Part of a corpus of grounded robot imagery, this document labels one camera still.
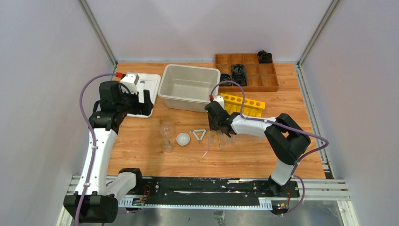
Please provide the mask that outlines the clear glass test tube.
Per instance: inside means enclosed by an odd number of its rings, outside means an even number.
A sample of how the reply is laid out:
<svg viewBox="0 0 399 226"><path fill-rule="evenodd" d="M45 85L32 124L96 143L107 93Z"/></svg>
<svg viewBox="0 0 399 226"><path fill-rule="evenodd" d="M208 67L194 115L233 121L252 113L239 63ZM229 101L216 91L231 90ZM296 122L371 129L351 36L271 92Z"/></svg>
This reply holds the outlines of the clear glass test tube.
<svg viewBox="0 0 399 226"><path fill-rule="evenodd" d="M208 135L209 136L207 138L207 150L210 151L214 144L215 132L213 130L210 130Z"/></svg>

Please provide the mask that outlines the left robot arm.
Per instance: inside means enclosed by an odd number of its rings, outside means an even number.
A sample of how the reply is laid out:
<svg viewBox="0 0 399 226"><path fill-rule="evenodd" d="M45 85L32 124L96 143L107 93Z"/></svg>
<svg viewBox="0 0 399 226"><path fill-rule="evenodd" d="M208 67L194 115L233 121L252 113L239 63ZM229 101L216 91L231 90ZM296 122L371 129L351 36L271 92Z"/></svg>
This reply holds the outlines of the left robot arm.
<svg viewBox="0 0 399 226"><path fill-rule="evenodd" d="M80 110L88 125L88 152L82 175L73 195L64 198L64 207L73 217L75 225L84 223L112 223L118 214L120 201L129 193L146 196L150 190L144 184L139 168L123 168L117 178L107 183L110 154L120 125L128 114L150 113L154 107L151 93L126 93L128 85L118 81L102 82L99 87L100 100L95 102L99 111L87 117L83 109L83 95L87 82L80 93Z"/></svg>

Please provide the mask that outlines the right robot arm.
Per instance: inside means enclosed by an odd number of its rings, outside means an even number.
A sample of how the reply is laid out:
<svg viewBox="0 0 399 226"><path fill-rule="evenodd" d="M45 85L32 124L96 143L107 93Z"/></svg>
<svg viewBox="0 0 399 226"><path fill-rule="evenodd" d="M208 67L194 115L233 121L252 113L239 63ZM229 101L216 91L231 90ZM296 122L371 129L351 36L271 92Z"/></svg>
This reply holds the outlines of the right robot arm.
<svg viewBox="0 0 399 226"><path fill-rule="evenodd" d="M205 111L211 130L221 131L228 137L244 134L268 140L277 162L268 178L267 189L274 196L282 196L287 191L299 158L311 144L310 134L286 113L272 118L251 118L240 113L229 114L217 101L207 104Z"/></svg>

